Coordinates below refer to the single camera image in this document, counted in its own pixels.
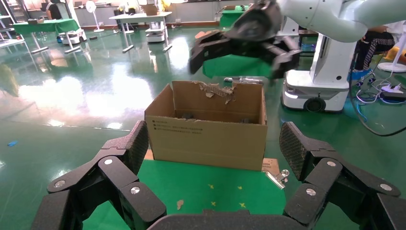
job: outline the robotic hand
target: robotic hand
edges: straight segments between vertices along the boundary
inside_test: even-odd
[[[277,37],[282,23],[280,8],[275,0],[254,4],[227,32],[215,31],[199,38],[192,48],[189,69],[192,74],[204,61],[226,55],[260,58],[272,66],[273,75],[294,69],[299,63],[300,50],[288,36]]]

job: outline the blue object on floor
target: blue object on floor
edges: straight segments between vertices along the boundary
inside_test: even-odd
[[[372,72],[371,68],[365,69],[365,70],[359,71],[359,72],[352,72],[352,80],[359,81],[361,78],[367,76],[368,74],[371,74],[371,72]]]
[[[15,144],[17,144],[18,141],[12,141],[10,143],[7,144],[8,147],[13,147]]]

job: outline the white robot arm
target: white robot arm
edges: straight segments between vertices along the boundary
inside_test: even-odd
[[[406,19],[406,0],[277,0],[282,15],[339,42],[356,42],[369,28]]]

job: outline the table leg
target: table leg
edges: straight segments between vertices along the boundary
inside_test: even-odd
[[[163,20],[164,20],[164,27],[165,27],[165,48],[163,51],[166,52],[168,49],[172,48],[172,44],[169,44],[169,41],[168,41],[168,27],[166,26],[166,23],[165,23],[165,17],[163,17]]]
[[[69,46],[70,46],[70,49],[68,49],[67,51],[65,51],[65,54],[68,54],[68,53],[70,53],[70,52],[73,52],[73,51],[75,51],[75,50],[80,49],[80,45],[77,46],[77,47],[73,47],[72,42],[70,41],[70,38],[69,38],[68,33],[66,32],[65,34],[66,34],[66,39],[68,40]]]
[[[34,40],[34,42],[35,42],[35,44],[36,44],[36,46],[37,46],[37,49],[36,49],[36,50],[31,51],[32,54],[35,54],[35,53],[38,53],[38,52],[41,52],[41,51],[44,51],[44,50],[48,49],[47,46],[45,46],[45,47],[43,47],[43,48],[41,48],[41,47],[39,46],[38,41],[37,41],[37,38],[36,38],[36,36],[35,36],[34,33],[31,33],[31,36],[33,37],[33,40]]]
[[[134,48],[134,45],[128,46],[128,40],[127,40],[127,35],[125,34],[124,23],[121,23],[121,28],[123,29],[123,35],[124,35],[124,39],[125,39],[125,45],[127,46],[127,48],[123,49],[123,53],[125,53],[125,52],[127,52],[128,50]]]
[[[31,60],[32,60],[32,61],[33,61],[33,63],[34,63],[35,69],[36,69],[36,70],[37,70],[37,72],[38,72],[38,67],[37,67],[37,64],[35,63],[34,58],[33,58],[33,56],[31,55],[30,49],[28,48],[28,45],[27,45],[27,43],[26,43],[25,41],[24,41],[24,45],[25,45],[25,47],[27,47],[28,54],[30,55]]]

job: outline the black wire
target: black wire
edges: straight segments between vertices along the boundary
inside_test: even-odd
[[[357,108],[356,108],[355,105],[354,105],[354,96],[352,95],[352,71],[354,70],[355,58],[357,57],[357,53],[358,53],[358,45],[357,45],[357,47],[355,48],[355,50],[356,50],[356,52],[354,53],[354,56],[352,57],[352,62],[351,62],[350,88],[349,88],[349,91],[350,91],[350,92],[349,92],[349,93],[350,93],[350,102],[351,102],[352,108],[354,109],[355,113],[357,114],[358,119],[361,121],[361,124],[364,125],[364,127],[365,127],[367,130],[369,130],[371,133],[373,133],[373,134],[375,134],[375,135],[377,135],[377,136],[380,136],[380,137],[390,137],[390,136],[393,136],[393,135],[396,135],[396,134],[398,134],[398,133],[401,133],[401,132],[405,131],[405,130],[406,130],[406,127],[402,128],[402,129],[400,129],[400,130],[398,130],[398,131],[396,131],[396,132],[389,133],[389,134],[381,134],[381,133],[378,133],[378,132],[372,130],[371,128],[369,128],[368,125],[364,122],[363,117],[361,117],[361,115],[358,113],[358,110],[357,110]]]

